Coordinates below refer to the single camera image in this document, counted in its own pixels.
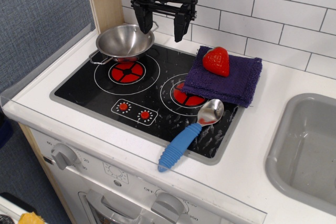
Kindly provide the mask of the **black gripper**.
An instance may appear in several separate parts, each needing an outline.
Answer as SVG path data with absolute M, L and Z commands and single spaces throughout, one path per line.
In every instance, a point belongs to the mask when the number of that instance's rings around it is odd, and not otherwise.
M 153 13 L 174 16 L 174 38 L 180 42 L 191 20 L 196 18 L 197 0 L 131 0 L 140 30 L 147 34 L 153 26 Z

